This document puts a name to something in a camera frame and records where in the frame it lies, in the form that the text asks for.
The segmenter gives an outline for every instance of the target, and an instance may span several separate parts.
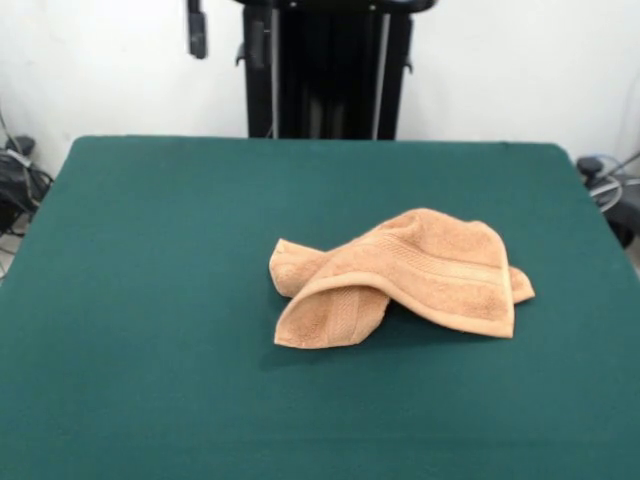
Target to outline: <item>green felt surface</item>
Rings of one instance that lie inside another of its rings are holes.
[[[272,343],[279,237],[404,210],[492,225],[516,335],[392,305]],[[618,479],[640,467],[640,288],[549,145],[85,138],[0,288],[0,479]]]

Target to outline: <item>orange towel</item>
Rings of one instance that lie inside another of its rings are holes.
[[[514,302],[534,296],[490,227],[428,209],[326,253],[280,240],[269,269],[278,292],[294,297],[275,342],[296,348],[360,343],[382,321],[390,297],[446,327],[511,337]]]

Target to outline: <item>black metal frame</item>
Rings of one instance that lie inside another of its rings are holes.
[[[273,133],[271,9],[244,8],[249,136]],[[280,12],[279,138],[395,138],[412,21],[390,15],[378,129],[374,98],[383,15]]]
[[[395,138],[410,14],[436,0],[236,1],[250,137]],[[200,1],[187,12],[190,53],[204,58]]]

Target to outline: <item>metal rod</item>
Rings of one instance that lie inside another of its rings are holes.
[[[271,124],[273,138],[280,138],[280,12],[271,9]]]
[[[387,65],[387,46],[389,43],[389,23],[388,13],[382,15],[382,26],[380,31],[380,51],[378,52],[378,72],[376,76],[376,98],[373,110],[373,130],[371,138],[378,139],[378,129],[380,127],[380,111],[382,109],[382,91],[384,88],[384,72]]]

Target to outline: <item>white wall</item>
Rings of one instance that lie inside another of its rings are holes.
[[[186,53],[184,0],[0,0],[7,123],[61,166],[84,134],[246,135],[241,6],[203,1],[209,57]],[[416,17],[399,138],[640,146],[640,2],[441,0]]]

